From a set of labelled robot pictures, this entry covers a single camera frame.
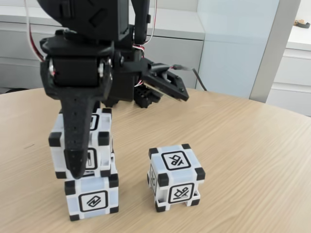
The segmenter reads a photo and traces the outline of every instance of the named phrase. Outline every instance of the white cabinet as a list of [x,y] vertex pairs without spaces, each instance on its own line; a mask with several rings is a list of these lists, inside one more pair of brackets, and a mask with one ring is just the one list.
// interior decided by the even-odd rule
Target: white cabinet
[[[0,6],[0,87],[42,87],[39,62],[30,50],[23,7]],[[42,38],[52,36],[58,25],[41,8],[30,9],[34,41],[39,47]],[[134,11],[130,9],[130,19]],[[196,12],[159,9],[155,37],[146,45],[146,57],[168,65],[181,64],[199,68],[204,29]],[[175,71],[186,87],[195,88],[196,77],[188,71]]]
[[311,51],[284,51],[267,104],[311,116]]

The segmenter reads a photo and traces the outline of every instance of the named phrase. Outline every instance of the robotic arm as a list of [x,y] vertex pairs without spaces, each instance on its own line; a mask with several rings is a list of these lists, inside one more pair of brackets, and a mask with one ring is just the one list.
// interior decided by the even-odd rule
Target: robotic arm
[[68,28],[40,42],[47,54],[40,72],[46,94],[61,101],[66,163],[73,177],[79,179],[86,168],[93,107],[96,101],[108,98],[112,86],[128,90],[123,97],[128,101],[133,100],[138,80],[177,100],[187,101],[189,96],[182,80],[168,71],[170,66],[135,56],[133,45],[146,41],[150,0],[132,0],[135,25],[128,22],[128,0],[38,2]]

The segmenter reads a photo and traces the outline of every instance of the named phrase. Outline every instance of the cube face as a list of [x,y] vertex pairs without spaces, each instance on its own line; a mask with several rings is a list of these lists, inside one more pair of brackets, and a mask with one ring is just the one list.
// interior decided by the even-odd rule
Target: cube face
[[[114,154],[111,154],[111,165],[112,176],[118,179]],[[111,187],[111,183],[109,177],[95,177],[94,172],[88,172],[79,180],[66,180],[65,193],[70,219],[75,221],[116,213],[119,210],[119,187]]]
[[[110,154],[113,152],[111,135],[111,113],[97,109],[92,114],[87,151],[86,171],[93,171],[95,177],[111,174]],[[65,161],[65,137],[63,115],[60,113],[49,137],[52,159],[58,179],[72,179],[71,172]]]
[[153,148],[149,157],[147,177],[158,212],[175,203],[198,203],[198,185],[204,182],[205,172],[188,144]]

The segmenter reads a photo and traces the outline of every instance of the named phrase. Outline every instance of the white drawer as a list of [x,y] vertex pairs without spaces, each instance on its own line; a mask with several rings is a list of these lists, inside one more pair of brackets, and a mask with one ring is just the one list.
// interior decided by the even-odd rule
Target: white drawer
[[311,85],[311,52],[285,50],[274,82]]
[[0,75],[0,87],[43,87],[39,61],[0,58]]
[[272,88],[267,104],[311,116],[311,87],[274,83]]

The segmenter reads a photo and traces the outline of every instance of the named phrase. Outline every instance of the wooden table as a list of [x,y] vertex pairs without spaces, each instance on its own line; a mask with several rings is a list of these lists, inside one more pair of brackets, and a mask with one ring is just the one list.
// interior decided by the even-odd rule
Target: wooden table
[[[190,90],[148,109],[113,110],[120,212],[69,221],[48,135],[60,103],[42,89],[0,96],[1,233],[310,233],[311,119]],[[201,202],[157,213],[148,149],[189,143],[207,172]]]

